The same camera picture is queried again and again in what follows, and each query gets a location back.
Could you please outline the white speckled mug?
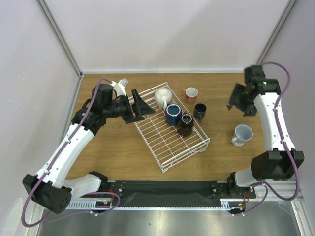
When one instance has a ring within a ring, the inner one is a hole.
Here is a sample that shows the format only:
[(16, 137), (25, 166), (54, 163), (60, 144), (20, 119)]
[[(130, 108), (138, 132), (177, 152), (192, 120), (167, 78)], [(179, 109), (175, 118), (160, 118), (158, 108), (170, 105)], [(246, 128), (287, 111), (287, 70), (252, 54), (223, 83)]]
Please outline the white speckled mug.
[(172, 102), (172, 92), (168, 88), (160, 88), (155, 92), (156, 104), (166, 110)]

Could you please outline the clear plastic cup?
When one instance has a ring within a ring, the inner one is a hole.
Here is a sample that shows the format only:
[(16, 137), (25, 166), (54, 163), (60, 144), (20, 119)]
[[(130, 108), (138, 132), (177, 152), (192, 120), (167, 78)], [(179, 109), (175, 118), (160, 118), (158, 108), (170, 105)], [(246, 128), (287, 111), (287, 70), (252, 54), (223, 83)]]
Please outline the clear plastic cup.
[(253, 137), (252, 129), (247, 125), (240, 124), (236, 126), (231, 142), (234, 145), (241, 147), (252, 137)]

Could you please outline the small dark blue cup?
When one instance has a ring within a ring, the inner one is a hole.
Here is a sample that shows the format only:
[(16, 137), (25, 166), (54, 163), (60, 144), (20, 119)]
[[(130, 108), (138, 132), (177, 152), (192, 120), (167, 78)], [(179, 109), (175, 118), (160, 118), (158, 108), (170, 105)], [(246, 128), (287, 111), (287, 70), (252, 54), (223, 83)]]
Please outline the small dark blue cup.
[(207, 107), (203, 103), (198, 103), (195, 105), (194, 111), (193, 111), (193, 117), (196, 120), (202, 120), (205, 117), (205, 113), (207, 111)]

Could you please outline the dark blue enamel mug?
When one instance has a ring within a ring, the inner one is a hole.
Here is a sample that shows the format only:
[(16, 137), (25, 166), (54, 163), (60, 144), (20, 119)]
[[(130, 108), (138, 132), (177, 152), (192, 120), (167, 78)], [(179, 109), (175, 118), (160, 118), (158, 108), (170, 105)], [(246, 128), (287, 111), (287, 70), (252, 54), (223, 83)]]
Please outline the dark blue enamel mug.
[(177, 126), (182, 115), (182, 109), (177, 104), (170, 104), (165, 110), (166, 123), (171, 126)]

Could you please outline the black mug white interior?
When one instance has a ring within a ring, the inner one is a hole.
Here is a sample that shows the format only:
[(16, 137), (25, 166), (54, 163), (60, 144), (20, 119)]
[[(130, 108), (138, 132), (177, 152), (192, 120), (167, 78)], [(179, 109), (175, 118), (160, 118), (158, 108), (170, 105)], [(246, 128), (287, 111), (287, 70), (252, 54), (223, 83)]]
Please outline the black mug white interior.
[(190, 114), (183, 113), (178, 123), (177, 132), (182, 137), (188, 137), (192, 134), (194, 127), (194, 120)]

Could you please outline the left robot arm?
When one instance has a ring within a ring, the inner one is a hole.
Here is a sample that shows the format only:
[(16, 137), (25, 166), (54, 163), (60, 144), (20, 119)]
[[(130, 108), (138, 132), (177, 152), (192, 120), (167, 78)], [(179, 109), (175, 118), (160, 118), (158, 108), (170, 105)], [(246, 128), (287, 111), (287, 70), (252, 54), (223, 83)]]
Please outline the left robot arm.
[(52, 157), (35, 174), (22, 180), (29, 198), (53, 213), (63, 212), (72, 197), (93, 192), (103, 197), (108, 192), (105, 176), (90, 172), (85, 177), (65, 184), (65, 178), (75, 160), (109, 118), (121, 117), (126, 124), (144, 120), (155, 110), (142, 100), (136, 89), (131, 91), (130, 103), (125, 86), (120, 83), (98, 84), (92, 97), (77, 111), (67, 134)]

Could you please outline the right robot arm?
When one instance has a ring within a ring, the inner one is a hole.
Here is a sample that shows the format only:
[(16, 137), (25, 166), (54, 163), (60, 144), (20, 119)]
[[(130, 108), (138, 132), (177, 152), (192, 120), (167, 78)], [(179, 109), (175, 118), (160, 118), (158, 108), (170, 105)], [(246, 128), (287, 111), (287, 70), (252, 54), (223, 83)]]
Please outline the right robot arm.
[(265, 151), (253, 158), (247, 169), (231, 173), (226, 191), (233, 198), (243, 194), (244, 187), (263, 185), (275, 192), (269, 181), (287, 181), (295, 177), (293, 196), (276, 194), (282, 200), (291, 201), (300, 190), (298, 168), (304, 161), (304, 153), (296, 149), (286, 127), (281, 105), (286, 90), (280, 88), (277, 79), (266, 78), (262, 65), (245, 68), (244, 80), (243, 85), (235, 85), (227, 108), (235, 107), (246, 117), (259, 115)]

